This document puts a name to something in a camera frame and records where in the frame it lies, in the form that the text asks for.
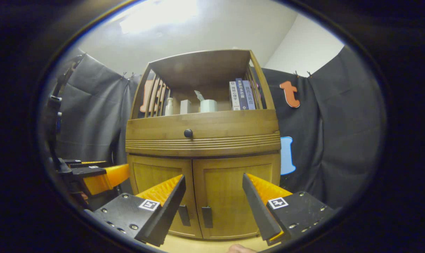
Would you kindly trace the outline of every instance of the book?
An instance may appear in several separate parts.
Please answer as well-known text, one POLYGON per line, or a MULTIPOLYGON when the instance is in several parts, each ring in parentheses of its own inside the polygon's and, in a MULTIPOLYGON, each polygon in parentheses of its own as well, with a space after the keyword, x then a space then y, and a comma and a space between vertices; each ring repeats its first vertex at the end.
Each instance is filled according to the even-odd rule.
POLYGON ((240 110, 238 88, 236 86, 236 82, 230 82, 230 104, 231 110, 240 110))
POLYGON ((248 110, 247 99, 245 98, 245 91, 243 89, 242 78, 236 78, 236 85, 238 87, 239 104, 241 110, 248 110))
POLYGON ((250 82, 248 80, 243 80, 243 88, 245 90, 245 96, 247 98, 247 104, 249 110, 255 110, 255 98, 253 98, 253 92, 251 91, 250 82))

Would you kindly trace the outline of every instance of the white tissue box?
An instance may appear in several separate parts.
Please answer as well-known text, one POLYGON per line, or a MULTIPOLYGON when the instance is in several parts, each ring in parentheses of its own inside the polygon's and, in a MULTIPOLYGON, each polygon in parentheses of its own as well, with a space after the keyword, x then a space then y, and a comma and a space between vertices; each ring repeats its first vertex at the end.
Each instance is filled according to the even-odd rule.
POLYGON ((180 104, 180 114, 188 114, 191 113, 191 109, 190 109, 190 104, 191 102, 186 99, 186 100, 182 100, 181 104, 180 104))

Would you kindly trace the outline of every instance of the black knob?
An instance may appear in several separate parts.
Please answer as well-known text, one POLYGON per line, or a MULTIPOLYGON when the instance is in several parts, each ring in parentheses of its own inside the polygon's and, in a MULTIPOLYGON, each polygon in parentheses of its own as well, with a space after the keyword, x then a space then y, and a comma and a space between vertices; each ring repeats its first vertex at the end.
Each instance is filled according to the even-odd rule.
POLYGON ((192 132, 192 130, 186 129, 185 130, 185 137, 186 138, 192 138, 192 136, 194 136, 194 133, 192 132))

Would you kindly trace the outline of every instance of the drawer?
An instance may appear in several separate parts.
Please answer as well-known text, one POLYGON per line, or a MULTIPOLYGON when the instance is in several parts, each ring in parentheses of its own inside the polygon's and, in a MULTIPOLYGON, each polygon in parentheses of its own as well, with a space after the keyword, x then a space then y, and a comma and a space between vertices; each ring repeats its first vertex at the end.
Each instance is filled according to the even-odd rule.
POLYGON ((126 152, 163 156, 259 153, 281 148, 275 110, 190 113, 129 120, 126 152), (193 137, 184 135, 192 130, 193 137))

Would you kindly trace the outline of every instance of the ceiling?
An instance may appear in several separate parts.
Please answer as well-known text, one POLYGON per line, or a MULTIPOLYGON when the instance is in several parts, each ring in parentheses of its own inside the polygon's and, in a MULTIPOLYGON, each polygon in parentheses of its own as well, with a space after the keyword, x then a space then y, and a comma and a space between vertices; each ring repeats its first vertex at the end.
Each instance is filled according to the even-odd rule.
POLYGON ((180 53, 251 49, 264 66, 297 13, 267 0, 149 0, 84 35, 75 45, 126 76, 180 53))

